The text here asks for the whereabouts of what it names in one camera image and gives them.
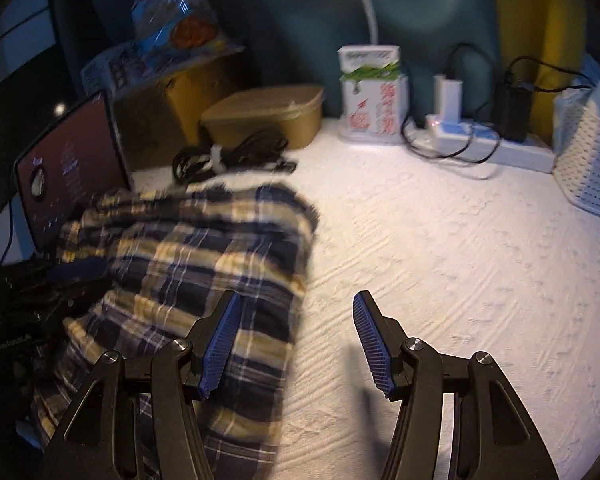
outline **folded shirt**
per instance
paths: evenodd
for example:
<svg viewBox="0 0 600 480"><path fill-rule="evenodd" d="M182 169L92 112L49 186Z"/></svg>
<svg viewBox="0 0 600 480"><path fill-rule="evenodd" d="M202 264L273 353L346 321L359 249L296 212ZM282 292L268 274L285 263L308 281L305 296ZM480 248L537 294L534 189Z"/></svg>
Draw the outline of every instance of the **folded shirt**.
<svg viewBox="0 0 600 480"><path fill-rule="evenodd" d="M154 354L208 316L224 290L243 296L240 330L219 388L196 406L216 478L264 478L280 440L286 368L318 215L285 186L119 192L64 226L58 257L108 258L114 288L78 319L36 383L44 446L100 355ZM150 396L140 399L145 471L158 478Z"/></svg>

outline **metal pivot bolt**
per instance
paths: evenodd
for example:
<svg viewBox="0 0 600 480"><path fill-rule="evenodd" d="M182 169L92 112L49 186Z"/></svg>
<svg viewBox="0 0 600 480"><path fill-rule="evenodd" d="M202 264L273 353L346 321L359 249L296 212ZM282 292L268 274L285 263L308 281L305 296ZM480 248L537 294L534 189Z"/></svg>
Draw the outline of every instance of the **metal pivot bolt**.
<svg viewBox="0 0 600 480"><path fill-rule="evenodd" d="M417 337L408 338L407 341L404 342L404 345L409 350L412 350L414 352L417 352L418 350L422 350L424 348L424 343L422 342L422 339L419 339Z"/></svg>
<svg viewBox="0 0 600 480"><path fill-rule="evenodd" d="M189 346L189 341L184 338L178 338L171 341L171 348L180 352L186 350L187 346Z"/></svg>
<svg viewBox="0 0 600 480"><path fill-rule="evenodd" d="M108 350L104 352L104 354L102 354L102 360L105 364L110 365L118 360L119 355L120 354L118 354L118 352L116 352L115 350Z"/></svg>
<svg viewBox="0 0 600 480"><path fill-rule="evenodd" d="M475 360L477 360L481 365L490 365L493 363L493 357L487 352L476 352Z"/></svg>

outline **plaid shirt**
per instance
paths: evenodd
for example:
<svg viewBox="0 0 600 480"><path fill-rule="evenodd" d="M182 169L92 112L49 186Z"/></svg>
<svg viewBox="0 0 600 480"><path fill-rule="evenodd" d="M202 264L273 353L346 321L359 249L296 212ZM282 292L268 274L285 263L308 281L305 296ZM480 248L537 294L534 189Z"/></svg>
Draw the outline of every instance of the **plaid shirt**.
<svg viewBox="0 0 600 480"><path fill-rule="evenodd" d="M186 336L230 289L244 298L240 330L220 387L196 406L196 416L216 478L264 478L280 439L285 373L316 225L311 206L274 185L120 192L65 225L60 259L107 257L114 288L84 316L64 320L67 338L34 392L42 442L104 351L154 354ZM141 396L140 406L145 470L158 478L150 396Z"/></svg>

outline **white cord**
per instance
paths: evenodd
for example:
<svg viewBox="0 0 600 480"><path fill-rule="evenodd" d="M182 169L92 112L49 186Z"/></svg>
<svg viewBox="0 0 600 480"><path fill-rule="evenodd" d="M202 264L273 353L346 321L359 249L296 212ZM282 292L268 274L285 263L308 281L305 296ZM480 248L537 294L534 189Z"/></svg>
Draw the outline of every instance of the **white cord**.
<svg viewBox="0 0 600 480"><path fill-rule="evenodd" d="M361 0L362 7L365 9L366 23L369 26L369 43L378 44L378 20L376 19L376 10L371 0Z"/></svg>

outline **white charger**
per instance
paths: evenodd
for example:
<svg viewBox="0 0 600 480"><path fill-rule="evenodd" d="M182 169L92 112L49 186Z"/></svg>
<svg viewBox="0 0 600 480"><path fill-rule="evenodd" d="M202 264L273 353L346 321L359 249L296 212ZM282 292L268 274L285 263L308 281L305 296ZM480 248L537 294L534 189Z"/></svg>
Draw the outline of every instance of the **white charger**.
<svg viewBox="0 0 600 480"><path fill-rule="evenodd" d="M438 120L458 124L462 107L462 81L447 79L443 74L433 76L434 106Z"/></svg>

